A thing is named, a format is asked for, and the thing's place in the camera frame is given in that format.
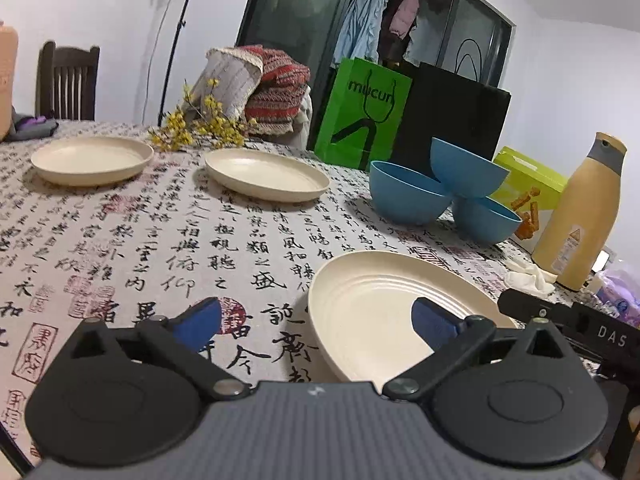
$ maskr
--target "tablecloth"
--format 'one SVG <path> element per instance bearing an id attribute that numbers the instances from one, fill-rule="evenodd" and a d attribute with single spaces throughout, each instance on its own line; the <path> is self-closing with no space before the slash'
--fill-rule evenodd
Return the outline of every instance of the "tablecloth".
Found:
<path id="1" fill-rule="evenodd" d="M 63 122 L 55 137 L 101 135 L 146 131 Z M 425 228 L 390 224 L 372 208 L 366 173 L 288 146 L 251 145 L 324 171 L 331 186 L 320 200 L 240 196 L 207 177 L 197 152 L 156 154 L 117 186 L 64 189 L 31 167 L 31 153 L 47 142 L 0 144 L 0 420 L 32 458 L 26 400 L 85 317 L 126 327 L 217 296 L 223 325 L 204 357 L 252 384 L 335 381 L 306 309 L 311 279 L 327 260 L 356 250 L 411 254 L 497 299 L 506 288 L 502 261 L 524 254 L 510 241 L 481 247 L 460 238 L 450 212 Z"/>

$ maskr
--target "cream plate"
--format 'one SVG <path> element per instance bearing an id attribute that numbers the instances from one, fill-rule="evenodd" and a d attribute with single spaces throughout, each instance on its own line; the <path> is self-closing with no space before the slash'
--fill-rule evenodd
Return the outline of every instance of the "cream plate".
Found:
<path id="1" fill-rule="evenodd" d="M 433 353 L 412 327 L 417 298 L 429 298 L 459 317 L 481 314 L 514 328 L 484 292 L 412 256 L 358 251 L 328 261 L 309 289 L 309 316 L 321 351 L 343 380 L 391 378 Z"/>
<path id="2" fill-rule="evenodd" d="M 154 150 L 123 137 L 74 137 L 50 142 L 31 155 L 44 179 L 62 186 L 104 186 L 142 171 Z"/>
<path id="3" fill-rule="evenodd" d="M 222 186 L 262 200 L 306 202 L 329 188 L 322 171 L 288 156 L 229 148 L 206 153 L 204 160 Z"/>

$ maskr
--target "pink garment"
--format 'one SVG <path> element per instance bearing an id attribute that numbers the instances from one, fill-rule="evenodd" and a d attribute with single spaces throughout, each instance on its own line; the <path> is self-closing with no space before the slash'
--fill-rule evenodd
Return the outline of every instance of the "pink garment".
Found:
<path id="1" fill-rule="evenodd" d="M 389 32 L 404 40 L 411 29 L 416 14 L 418 14 L 418 9 L 420 9 L 420 1 L 403 0 L 400 7 L 398 7 L 396 15 L 391 20 Z"/>

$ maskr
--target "wooden chair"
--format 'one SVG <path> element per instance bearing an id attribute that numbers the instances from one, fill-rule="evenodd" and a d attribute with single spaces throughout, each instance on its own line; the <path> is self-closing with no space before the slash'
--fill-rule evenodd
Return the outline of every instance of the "wooden chair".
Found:
<path id="1" fill-rule="evenodd" d="M 38 62 L 36 115 L 93 121 L 99 57 L 98 46 L 86 51 L 47 41 Z"/>

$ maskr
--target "screw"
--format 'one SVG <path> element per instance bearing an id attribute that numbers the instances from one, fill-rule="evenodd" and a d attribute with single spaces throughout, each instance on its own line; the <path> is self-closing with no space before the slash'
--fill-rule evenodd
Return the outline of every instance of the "screw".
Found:
<path id="1" fill-rule="evenodd" d="M 213 391 L 219 396 L 235 397 L 244 392 L 244 383 L 238 379 L 222 379 L 213 385 Z"/>
<path id="2" fill-rule="evenodd" d="M 392 393 L 398 396 L 411 395 L 420 389 L 420 384 L 417 381 L 404 377 L 394 379 L 387 386 Z"/>
<path id="3" fill-rule="evenodd" d="M 478 314 L 472 314 L 471 316 L 465 317 L 467 324 L 474 321 L 482 321 L 486 319 L 484 316 L 478 316 Z"/>
<path id="4" fill-rule="evenodd" d="M 157 321 L 162 324 L 165 324 L 169 318 L 167 316 L 163 316 L 162 314 L 153 314 L 153 316 L 151 316 L 149 319 L 151 321 Z"/>

